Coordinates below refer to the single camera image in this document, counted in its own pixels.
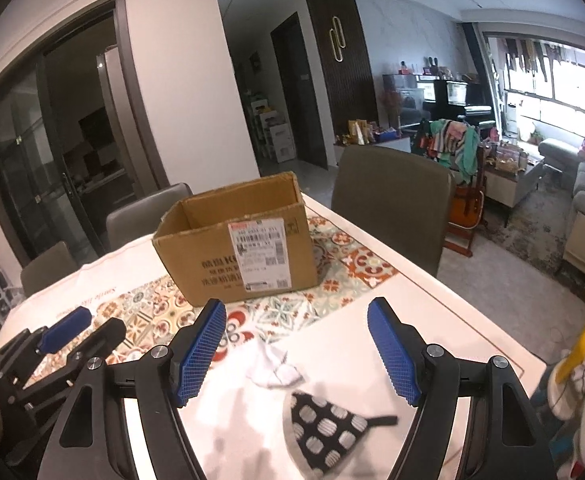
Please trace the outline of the grey dining chair far left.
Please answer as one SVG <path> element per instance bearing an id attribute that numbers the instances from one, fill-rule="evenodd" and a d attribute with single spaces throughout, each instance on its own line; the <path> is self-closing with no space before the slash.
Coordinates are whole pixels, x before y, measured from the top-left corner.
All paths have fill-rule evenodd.
<path id="1" fill-rule="evenodd" d="M 65 242 L 34 258 L 20 273 L 24 296 L 33 296 L 79 270 Z"/>

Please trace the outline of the coffee table with items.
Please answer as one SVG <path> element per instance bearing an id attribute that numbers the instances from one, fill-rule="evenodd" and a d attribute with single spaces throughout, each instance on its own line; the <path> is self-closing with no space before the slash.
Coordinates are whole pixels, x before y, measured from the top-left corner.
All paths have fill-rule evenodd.
<path id="1" fill-rule="evenodd" d="M 544 157 L 538 151 L 524 150 L 512 143 L 492 143 L 486 162 L 486 192 L 491 202 L 499 204 L 504 225 L 518 204 L 539 188 L 544 172 Z"/>

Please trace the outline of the dark glass sliding door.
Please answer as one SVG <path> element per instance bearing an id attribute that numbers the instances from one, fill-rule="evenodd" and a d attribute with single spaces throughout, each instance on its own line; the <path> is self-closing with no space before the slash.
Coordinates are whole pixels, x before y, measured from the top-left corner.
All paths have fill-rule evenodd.
<path id="1" fill-rule="evenodd" d="M 58 242 L 109 252 L 110 212 L 165 188 L 133 60 L 129 0 L 97 0 L 0 73 L 0 226 L 20 266 Z"/>

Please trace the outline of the grey dining chair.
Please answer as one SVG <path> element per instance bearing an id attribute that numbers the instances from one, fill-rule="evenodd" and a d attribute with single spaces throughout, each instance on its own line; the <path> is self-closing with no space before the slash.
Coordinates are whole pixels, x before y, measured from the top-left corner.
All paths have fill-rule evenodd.
<path id="1" fill-rule="evenodd" d="M 110 249 L 117 250 L 136 238 L 155 233 L 171 207 L 192 195 L 189 185 L 181 182 L 110 212 L 106 218 Z"/>
<path id="2" fill-rule="evenodd" d="M 20 273 L 24 296 L 33 296 L 79 270 L 65 242 L 34 258 Z"/>

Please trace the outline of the brown dining chair right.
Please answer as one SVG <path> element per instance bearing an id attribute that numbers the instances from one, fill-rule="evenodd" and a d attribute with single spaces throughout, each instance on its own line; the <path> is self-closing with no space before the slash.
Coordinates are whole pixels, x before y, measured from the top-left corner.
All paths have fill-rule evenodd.
<path id="1" fill-rule="evenodd" d="M 435 276 L 454 190 L 452 172 L 428 158 L 351 145 L 340 158 L 331 208 Z"/>

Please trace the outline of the black piano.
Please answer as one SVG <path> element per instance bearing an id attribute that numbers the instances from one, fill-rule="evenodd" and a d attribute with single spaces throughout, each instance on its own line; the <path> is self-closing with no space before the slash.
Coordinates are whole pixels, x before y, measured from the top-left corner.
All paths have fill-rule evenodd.
<path id="1" fill-rule="evenodd" d="M 434 79 L 424 86 L 423 110 L 432 120 L 464 119 L 471 125 L 495 118 L 490 96 L 477 82 Z"/>

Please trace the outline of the black white polka cloth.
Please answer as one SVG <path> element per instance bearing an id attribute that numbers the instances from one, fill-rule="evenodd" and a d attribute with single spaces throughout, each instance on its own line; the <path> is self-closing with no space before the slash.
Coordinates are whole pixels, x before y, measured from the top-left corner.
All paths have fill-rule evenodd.
<path id="1" fill-rule="evenodd" d="M 325 479 L 373 428 L 398 422 L 397 415 L 365 417 L 302 390 L 288 392 L 283 405 L 287 451 L 305 479 Z"/>

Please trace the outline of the crumpled white cloth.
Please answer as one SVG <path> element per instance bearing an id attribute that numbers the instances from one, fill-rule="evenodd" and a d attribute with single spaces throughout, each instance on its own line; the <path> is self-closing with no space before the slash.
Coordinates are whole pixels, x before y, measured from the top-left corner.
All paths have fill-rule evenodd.
<path id="1" fill-rule="evenodd" d="M 263 388 L 288 388 L 302 382 L 298 368 L 287 362 L 287 352 L 269 344 L 256 347 L 256 363 L 250 373 L 251 380 Z"/>

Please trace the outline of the clothes on chair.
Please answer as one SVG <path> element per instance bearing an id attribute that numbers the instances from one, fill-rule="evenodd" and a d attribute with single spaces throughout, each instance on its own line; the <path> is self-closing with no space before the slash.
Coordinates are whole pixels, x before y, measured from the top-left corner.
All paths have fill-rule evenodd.
<path id="1" fill-rule="evenodd" d="M 411 151 L 445 168 L 457 170 L 461 181 L 471 184 L 478 174 L 479 144 L 478 131 L 466 122 L 423 119 L 413 136 Z"/>

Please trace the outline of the wooden high chair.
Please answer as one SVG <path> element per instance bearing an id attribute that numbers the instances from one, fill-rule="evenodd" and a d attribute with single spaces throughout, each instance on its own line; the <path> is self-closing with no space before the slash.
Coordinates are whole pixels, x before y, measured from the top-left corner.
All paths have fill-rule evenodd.
<path id="1" fill-rule="evenodd" d="M 477 150 L 477 174 L 469 184 L 459 184 L 455 189 L 445 235 L 445 248 L 466 258 L 473 256 L 471 245 L 479 226 L 486 226 L 483 218 L 486 199 L 486 147 Z"/>

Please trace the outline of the brown cardboard box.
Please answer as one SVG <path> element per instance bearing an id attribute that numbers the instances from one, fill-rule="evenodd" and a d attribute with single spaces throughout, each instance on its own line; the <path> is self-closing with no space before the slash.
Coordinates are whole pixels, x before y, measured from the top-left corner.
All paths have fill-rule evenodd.
<path id="1" fill-rule="evenodd" d="M 306 205 L 292 172 L 184 198 L 152 237 L 184 298 L 200 307 L 319 284 Z"/>

